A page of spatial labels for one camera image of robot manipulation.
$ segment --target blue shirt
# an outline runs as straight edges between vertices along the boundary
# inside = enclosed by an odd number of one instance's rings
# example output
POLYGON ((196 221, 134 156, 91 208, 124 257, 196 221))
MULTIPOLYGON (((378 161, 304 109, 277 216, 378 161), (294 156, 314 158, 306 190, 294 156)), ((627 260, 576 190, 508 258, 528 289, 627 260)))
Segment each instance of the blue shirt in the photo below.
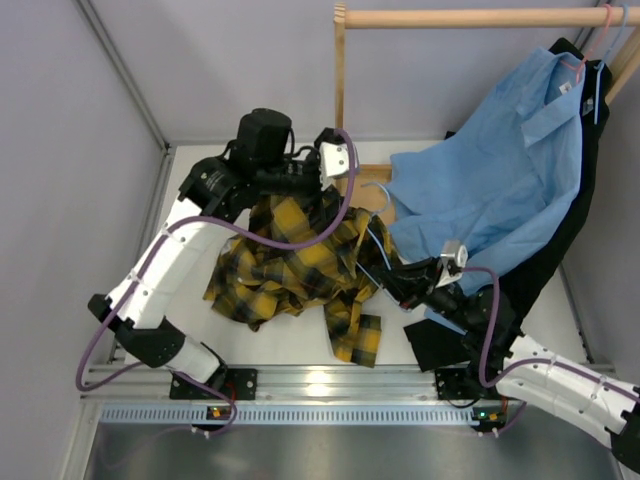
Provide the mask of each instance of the blue shirt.
MULTIPOLYGON (((510 271, 548 243, 580 187, 584 74, 569 53, 535 50, 508 74, 453 137, 392 155, 390 231, 410 262, 459 239, 468 265, 510 271)), ((490 282, 460 281, 469 294, 490 282)))

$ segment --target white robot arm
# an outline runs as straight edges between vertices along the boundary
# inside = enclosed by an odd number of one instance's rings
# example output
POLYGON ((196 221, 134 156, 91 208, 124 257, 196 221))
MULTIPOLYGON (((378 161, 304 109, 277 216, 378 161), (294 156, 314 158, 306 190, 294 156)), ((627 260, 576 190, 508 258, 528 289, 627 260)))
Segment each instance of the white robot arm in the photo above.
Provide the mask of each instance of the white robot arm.
MULTIPOLYGON (((224 361, 164 315, 213 240, 215 230, 203 218, 232 224, 261 195, 296 195, 312 204, 327 178, 347 171, 347 149, 333 130, 325 129, 313 148, 303 147, 309 150, 304 161, 295 159, 300 152, 284 154, 290 132, 291 120, 272 110, 243 117, 237 139, 228 145, 229 159, 225 151, 193 167, 166 223, 127 278, 89 302, 98 320, 109 322, 122 346, 143 363, 182 372, 216 390, 225 382, 224 361)), ((450 242, 440 258, 393 270, 372 267, 370 273, 403 308, 426 303, 467 332, 461 337, 471 358, 465 381, 479 396, 494 389, 541 408, 581 428, 640 472, 640 389, 598 375, 524 335, 509 300, 501 295, 496 303, 492 287, 465 296, 456 283, 465 262, 464 247, 450 242)))
POLYGON ((256 109, 245 115, 237 139, 222 155, 194 165, 168 218, 129 275, 107 295, 90 300, 89 310, 101 322, 109 322, 116 339, 141 362, 181 372, 216 390, 224 383, 223 360, 173 326, 165 312, 214 240, 216 231, 210 223, 232 224, 264 195, 294 195, 311 207, 327 179, 348 171, 348 148, 332 129, 325 129, 313 147, 294 153, 292 146, 285 154, 291 132, 291 120, 282 113, 256 109), (309 152, 306 158, 297 160, 303 151, 309 152))
POLYGON ((459 341, 470 363, 462 380, 451 377, 451 390, 462 386, 477 398, 497 392, 538 407, 584 430, 640 473, 640 388, 599 375, 525 335, 497 277, 493 286, 464 295, 455 282, 466 258, 464 246, 450 241, 440 258, 393 270, 373 267, 370 273, 401 307, 427 304, 467 332, 459 341))

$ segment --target white wall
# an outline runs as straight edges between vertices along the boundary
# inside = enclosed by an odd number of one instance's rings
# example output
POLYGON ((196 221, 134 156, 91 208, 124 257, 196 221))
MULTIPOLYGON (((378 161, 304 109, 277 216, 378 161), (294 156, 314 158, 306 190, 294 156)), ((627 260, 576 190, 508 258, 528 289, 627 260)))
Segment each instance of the white wall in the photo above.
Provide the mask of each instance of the white wall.
POLYGON ((611 105, 589 218, 565 267, 596 358, 640 384, 640 73, 611 105))
MULTIPOLYGON (((233 138, 256 106, 298 138, 334 123, 334 0, 94 0, 165 135, 233 138)), ((352 9, 591 6, 593 0, 349 0, 352 9)), ((576 29, 348 31, 345 126, 441 138, 536 46, 576 29)))
POLYGON ((155 146, 70 0, 0 6, 0 478, 53 478, 86 309, 132 264, 155 146))

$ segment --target yellow plaid shirt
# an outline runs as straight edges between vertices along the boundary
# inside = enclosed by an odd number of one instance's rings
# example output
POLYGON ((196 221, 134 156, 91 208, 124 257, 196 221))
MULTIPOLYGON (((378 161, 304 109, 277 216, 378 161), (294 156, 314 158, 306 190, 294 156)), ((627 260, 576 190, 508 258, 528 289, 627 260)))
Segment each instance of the yellow plaid shirt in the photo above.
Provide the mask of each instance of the yellow plaid shirt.
MULTIPOLYGON (((332 189, 323 196, 326 206, 332 189)), ((311 240, 329 221, 309 224, 292 197, 265 197, 251 211, 249 229, 280 242, 311 240)), ((242 236, 229 239, 218 258, 204 298, 212 308, 257 331, 279 313, 298 315, 324 305, 334 355, 345 362, 373 367, 382 333, 380 317, 362 313, 362 304, 377 287, 356 266, 380 265, 382 256, 367 226, 398 262, 391 236, 379 217, 349 208, 325 241, 298 251, 267 247, 242 236)))

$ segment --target wooden pole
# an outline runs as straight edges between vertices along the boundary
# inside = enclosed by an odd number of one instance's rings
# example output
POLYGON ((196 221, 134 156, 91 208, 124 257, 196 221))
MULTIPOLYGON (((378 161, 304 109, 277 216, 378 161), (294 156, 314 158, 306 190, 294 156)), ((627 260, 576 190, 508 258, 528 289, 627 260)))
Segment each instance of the wooden pole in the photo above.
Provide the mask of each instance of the wooden pole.
POLYGON ((624 66, 638 48, 640 48, 640 28, 636 27, 609 66, 614 78, 620 75, 624 66))
MULTIPOLYGON (((614 7, 611 25, 622 25, 614 7)), ((604 8, 509 8, 483 10, 347 10, 347 29, 600 27, 604 8)), ((640 7, 629 8, 628 26, 640 26, 640 7)))
POLYGON ((607 104, 613 102, 638 67, 640 67, 640 28, 636 27, 611 63, 613 85, 605 97, 607 104))
POLYGON ((344 42, 345 42, 344 3, 337 3, 333 12, 336 42, 336 127, 344 126, 344 42))

